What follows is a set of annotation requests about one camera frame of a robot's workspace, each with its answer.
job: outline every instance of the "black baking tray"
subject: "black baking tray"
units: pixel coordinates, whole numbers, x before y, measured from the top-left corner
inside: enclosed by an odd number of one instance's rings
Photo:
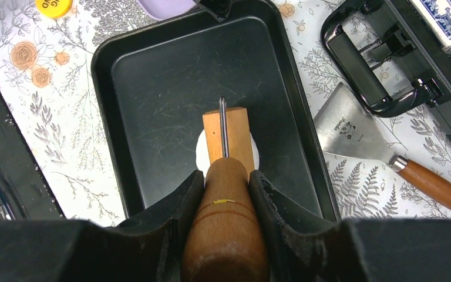
[[[127,216],[172,192],[196,169],[202,114],[248,110],[259,170],[309,211],[339,213],[281,15],[239,0],[227,20],[194,10],[115,36],[92,77]]]

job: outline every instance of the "metal handle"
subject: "metal handle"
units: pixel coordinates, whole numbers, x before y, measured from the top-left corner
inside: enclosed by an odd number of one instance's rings
[[[427,83],[418,80],[414,90],[392,99],[343,30],[342,24],[358,11],[373,10],[364,0],[346,0],[322,25],[322,45],[335,61],[359,103],[381,118],[401,115],[433,99]]]

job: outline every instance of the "botanical print surface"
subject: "botanical print surface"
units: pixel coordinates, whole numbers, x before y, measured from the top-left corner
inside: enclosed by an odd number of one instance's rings
[[[315,116],[344,81],[319,42],[324,19],[340,3],[275,4]],[[74,1],[56,20],[39,14],[34,1],[0,0],[0,90],[68,218],[103,226],[124,219],[90,62],[103,41],[153,22],[131,0]],[[362,15],[345,30],[357,46],[376,39]],[[392,63],[375,73],[390,93],[403,86]],[[426,108],[376,122],[389,147],[451,181],[451,144]],[[451,217],[383,163],[325,158],[344,217]]]

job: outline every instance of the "fern illustration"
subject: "fern illustration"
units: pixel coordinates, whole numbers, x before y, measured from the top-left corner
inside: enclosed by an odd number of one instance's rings
[[[360,171],[361,164],[357,163],[355,167],[352,169],[350,176],[343,181],[343,173],[346,165],[346,159],[339,163],[335,170],[330,174],[331,183],[333,184],[333,188],[335,190],[336,200],[338,202],[338,207],[340,209],[340,213],[344,217],[351,217],[355,213],[356,209],[356,189],[360,184]]]
[[[395,190],[395,184],[393,184],[392,194],[390,195],[390,199],[388,200],[388,202],[386,202],[385,206],[382,207],[380,210],[378,210],[376,213],[374,213],[372,217],[391,218],[393,215],[398,214],[396,212],[397,209],[398,208],[397,208],[397,201],[396,201],[396,190]]]
[[[374,198],[375,196],[379,196],[379,187],[376,185],[378,184],[376,181],[377,173],[378,167],[375,166],[366,177],[366,181],[364,181],[364,185],[357,195],[357,210],[355,213],[359,217],[371,216],[373,211],[378,211],[375,205],[379,204],[379,202]]]

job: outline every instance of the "yellow tape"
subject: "yellow tape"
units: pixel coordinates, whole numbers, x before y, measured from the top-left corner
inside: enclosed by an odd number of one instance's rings
[[[211,202],[212,204],[223,204],[223,203],[235,203],[236,201],[233,200],[229,200],[229,199],[220,199],[220,200],[215,200],[213,202]]]

